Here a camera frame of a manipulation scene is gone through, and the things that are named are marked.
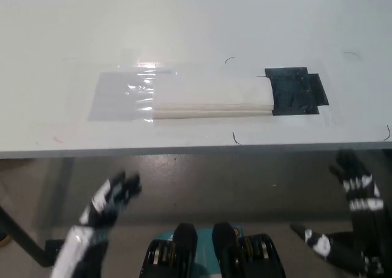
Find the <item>black white robot left hand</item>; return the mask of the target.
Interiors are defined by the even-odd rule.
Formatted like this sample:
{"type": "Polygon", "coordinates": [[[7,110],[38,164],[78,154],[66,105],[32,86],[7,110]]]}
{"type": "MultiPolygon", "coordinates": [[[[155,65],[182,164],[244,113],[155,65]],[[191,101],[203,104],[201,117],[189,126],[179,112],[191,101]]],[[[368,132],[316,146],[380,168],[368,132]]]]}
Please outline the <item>black white robot left hand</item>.
{"type": "Polygon", "coordinates": [[[141,192],[140,175],[120,171],[96,191],[58,253],[51,277],[101,277],[109,234],[120,213],[141,192]]]}

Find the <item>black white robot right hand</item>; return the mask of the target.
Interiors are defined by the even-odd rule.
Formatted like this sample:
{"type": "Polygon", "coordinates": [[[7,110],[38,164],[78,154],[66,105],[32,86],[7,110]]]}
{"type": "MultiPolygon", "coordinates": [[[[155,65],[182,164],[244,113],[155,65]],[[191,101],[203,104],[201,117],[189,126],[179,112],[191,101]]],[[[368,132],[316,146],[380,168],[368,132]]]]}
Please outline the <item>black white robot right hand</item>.
{"type": "Polygon", "coordinates": [[[391,214],[372,173],[353,151],[339,151],[330,172],[341,184],[352,230],[318,233],[300,224],[295,232],[327,263],[357,277],[391,277],[391,214]]]}

